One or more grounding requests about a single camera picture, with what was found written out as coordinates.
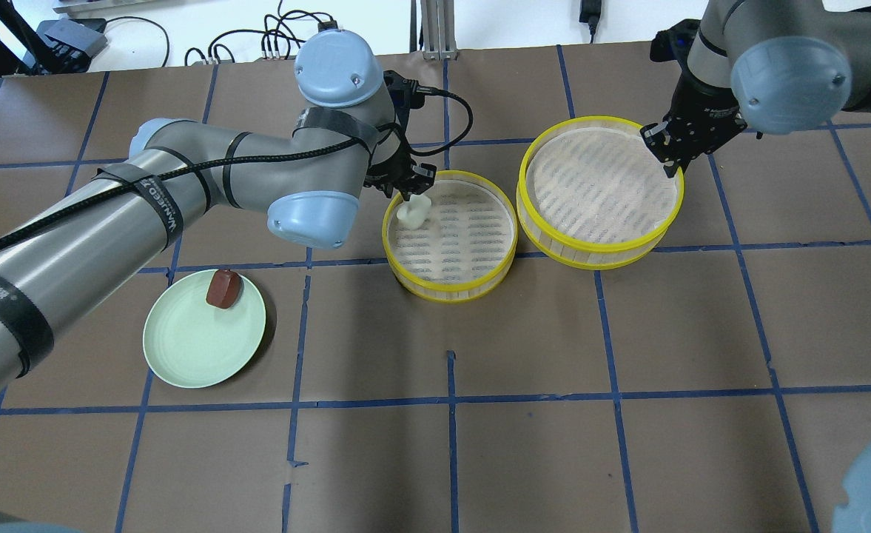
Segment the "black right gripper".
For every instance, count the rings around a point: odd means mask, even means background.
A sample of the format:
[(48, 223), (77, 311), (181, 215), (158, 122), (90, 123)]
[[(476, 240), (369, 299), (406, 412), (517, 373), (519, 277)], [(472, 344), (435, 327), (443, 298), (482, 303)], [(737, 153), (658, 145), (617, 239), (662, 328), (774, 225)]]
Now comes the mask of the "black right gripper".
[(680, 81), (662, 120), (642, 126), (639, 135), (655, 158), (663, 158), (668, 178), (675, 178), (700, 155), (713, 154), (746, 130), (730, 89)]

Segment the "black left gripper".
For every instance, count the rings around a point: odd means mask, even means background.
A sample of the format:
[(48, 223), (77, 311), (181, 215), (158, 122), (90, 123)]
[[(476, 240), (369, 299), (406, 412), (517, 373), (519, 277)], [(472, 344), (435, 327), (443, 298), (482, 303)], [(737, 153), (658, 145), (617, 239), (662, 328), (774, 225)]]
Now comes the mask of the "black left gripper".
[(410, 199), (424, 195), (434, 185), (437, 167), (416, 162), (409, 148), (398, 147), (385, 161), (372, 164), (365, 175), (365, 188), (375, 189), (388, 199)]

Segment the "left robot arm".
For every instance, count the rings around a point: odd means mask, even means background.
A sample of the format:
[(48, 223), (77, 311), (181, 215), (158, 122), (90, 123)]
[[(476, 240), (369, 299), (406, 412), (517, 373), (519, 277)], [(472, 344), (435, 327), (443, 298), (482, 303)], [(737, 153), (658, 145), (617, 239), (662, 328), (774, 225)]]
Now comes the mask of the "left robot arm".
[(392, 101), (397, 74), (360, 35), (321, 30), (292, 73), (307, 105), (289, 138), (151, 119), (127, 159), (0, 237), (0, 391), (217, 205), (262, 212), (296, 245), (337, 249), (364, 189), (431, 188), (436, 168), (411, 154)]

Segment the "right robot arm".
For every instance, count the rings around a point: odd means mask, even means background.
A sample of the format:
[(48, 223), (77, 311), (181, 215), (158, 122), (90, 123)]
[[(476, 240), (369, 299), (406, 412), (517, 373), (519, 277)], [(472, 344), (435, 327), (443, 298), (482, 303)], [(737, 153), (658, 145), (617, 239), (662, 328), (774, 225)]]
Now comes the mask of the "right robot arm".
[(871, 113), (871, 5), (710, 1), (659, 31), (650, 60), (681, 68), (668, 112), (639, 131), (672, 176), (747, 129), (787, 135)]

